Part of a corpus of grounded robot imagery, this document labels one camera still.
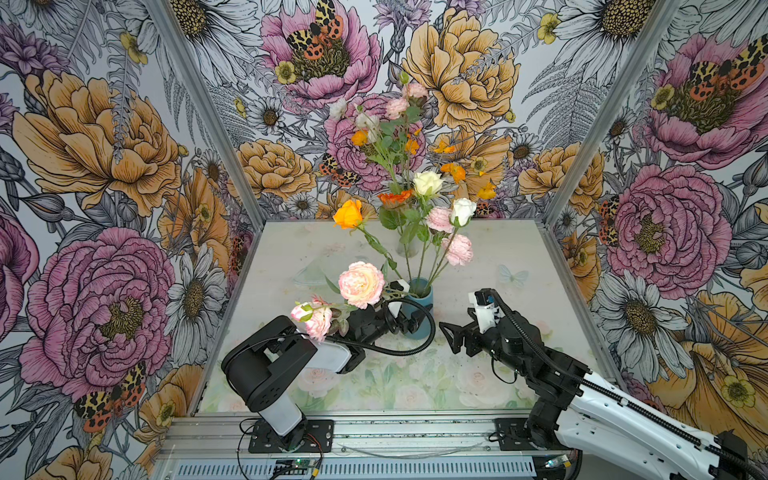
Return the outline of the large pink peach rose stem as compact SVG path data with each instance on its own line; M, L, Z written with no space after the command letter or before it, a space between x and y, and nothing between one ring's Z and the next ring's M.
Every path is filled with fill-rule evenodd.
M376 314L376 308L387 310L384 303L406 296L399 282L394 286L385 280L383 272L371 263L357 261L342 272L332 292L341 300L327 301L313 295L305 302L297 302L290 311L290 318L302 327L310 338L323 342L327 336L339 334L346 337L352 329L354 314Z

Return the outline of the tall teal cylinder vase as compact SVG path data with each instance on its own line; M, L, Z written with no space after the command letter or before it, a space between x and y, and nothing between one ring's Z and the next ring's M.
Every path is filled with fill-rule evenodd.
M428 280L425 278L411 280L407 298L411 303L401 305L401 313L406 319L404 335L412 340L423 340L431 331L424 310L433 312L433 290L428 286Z

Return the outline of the orange leafy flower stem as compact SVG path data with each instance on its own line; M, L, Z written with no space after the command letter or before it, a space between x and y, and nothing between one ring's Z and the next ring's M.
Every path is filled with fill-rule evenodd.
M421 216L418 210L418 200L412 190L400 193L382 193L379 195L381 208L378 212L379 221L384 228L403 235L407 240L417 236ZM414 279L411 258L405 258L408 280Z

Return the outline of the orange rose stem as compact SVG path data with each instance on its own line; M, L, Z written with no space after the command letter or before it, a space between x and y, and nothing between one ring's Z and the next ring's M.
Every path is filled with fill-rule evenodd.
M361 232L367 244L385 259L385 265L395 273L397 263L379 239L366 229L367 219L362 214L362 202L347 200L333 215L336 226L343 230ZM334 287L347 304L363 309L383 299L388 285L383 270L370 262L351 263L338 277Z

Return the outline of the orange poppy flower stem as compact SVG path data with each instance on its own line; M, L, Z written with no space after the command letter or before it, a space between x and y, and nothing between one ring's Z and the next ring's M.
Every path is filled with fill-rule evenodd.
M355 151L354 170L369 179L374 176L386 179L389 172L382 164L384 157L376 148L371 134L371 131L361 129L357 130L350 139Z

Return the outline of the clear ribbed glass vase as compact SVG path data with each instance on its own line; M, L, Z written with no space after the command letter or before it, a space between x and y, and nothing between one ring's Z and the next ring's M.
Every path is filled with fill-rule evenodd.
M416 237L407 240L401 235L396 243L396 253L404 258L413 258L418 255L420 245L421 242Z

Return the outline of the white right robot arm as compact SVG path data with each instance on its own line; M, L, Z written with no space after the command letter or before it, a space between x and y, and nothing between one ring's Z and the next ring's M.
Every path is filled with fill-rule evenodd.
M492 288L469 296L470 323L439 327L455 354L487 354L536 395L528 417L499 423L499 443L578 450L645 479L762 479L734 431L688 426L611 384L574 357L545 345L539 329Z

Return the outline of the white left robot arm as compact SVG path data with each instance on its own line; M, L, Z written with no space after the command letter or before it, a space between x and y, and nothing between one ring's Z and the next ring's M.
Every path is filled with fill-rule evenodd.
M407 357L426 350L434 340L436 323L431 304L405 298L385 301L380 307L356 310L345 335L335 333L322 342L311 339L306 327L278 316L234 347L222 360L229 387L247 409L258 415L246 430L251 453L309 451L327 453L332 448L334 422L310 420L288 393L308 369L347 374L368 352ZM376 341L390 333L413 333L428 327L422 344L410 350L391 350Z

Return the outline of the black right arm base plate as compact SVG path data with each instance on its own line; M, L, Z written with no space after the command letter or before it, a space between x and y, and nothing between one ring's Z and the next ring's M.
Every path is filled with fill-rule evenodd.
M535 440L526 422L522 417L495 418L493 431L487 436L487 440L497 443L501 451L570 451L570 448L557 440L549 444L545 444L543 440Z

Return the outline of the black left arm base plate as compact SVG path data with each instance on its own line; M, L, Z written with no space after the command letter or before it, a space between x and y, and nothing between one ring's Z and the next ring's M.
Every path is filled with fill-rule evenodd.
M252 454L329 453L332 450L335 422L304 419L284 436L280 436L263 419L255 421L246 437Z

